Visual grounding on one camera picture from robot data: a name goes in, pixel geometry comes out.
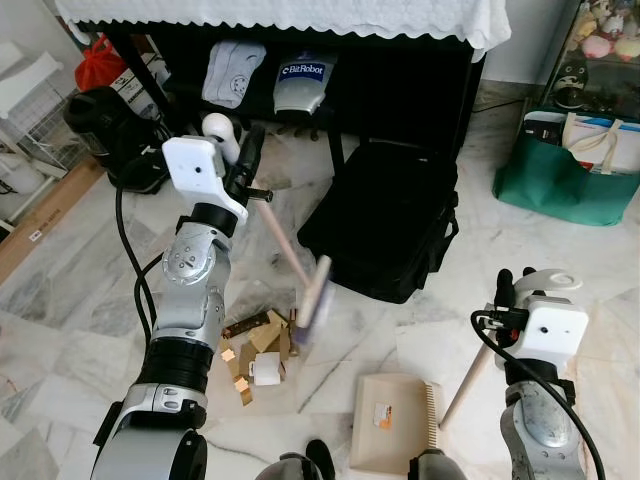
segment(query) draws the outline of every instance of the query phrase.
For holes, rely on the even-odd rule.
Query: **shopping bag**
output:
[[[113,46],[104,34],[84,51],[84,57],[75,70],[76,85],[81,92],[99,86],[108,87],[127,69],[125,61],[113,53]]]
[[[619,123],[614,122],[614,132]],[[585,151],[609,139],[588,139],[575,148]],[[602,169],[588,171],[569,149],[542,142],[521,129],[509,163],[496,173],[493,194],[503,202],[570,222],[615,225],[640,185],[640,172],[616,173],[615,165],[607,163],[616,147],[610,143]]]

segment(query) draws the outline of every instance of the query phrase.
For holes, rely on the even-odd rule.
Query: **wire rack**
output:
[[[8,119],[0,119],[0,130],[33,158],[69,171],[89,152],[64,122],[65,102],[45,81],[9,112]]]

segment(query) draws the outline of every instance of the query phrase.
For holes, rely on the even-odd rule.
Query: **dustpan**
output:
[[[351,468],[406,475],[409,462],[436,448],[434,386],[412,375],[381,373],[358,380]]]

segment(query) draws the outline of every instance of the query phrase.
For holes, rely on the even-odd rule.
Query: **white cloth cover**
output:
[[[56,0],[66,21],[159,22],[232,27],[275,25],[338,35],[455,35],[474,61],[511,36],[505,0]]]

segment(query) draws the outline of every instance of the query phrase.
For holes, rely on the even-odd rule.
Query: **label sticker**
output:
[[[40,237],[42,236],[42,232],[40,230],[36,230],[35,232],[33,232],[31,235],[29,235],[29,240],[31,240],[32,242],[35,242],[36,240],[38,240]]]
[[[391,428],[391,405],[376,403],[376,407],[373,410],[373,424],[383,430]]]
[[[325,65],[323,63],[294,63],[285,65],[282,70],[280,70],[278,81],[281,82],[287,78],[304,77],[321,82],[324,78],[324,69]]]

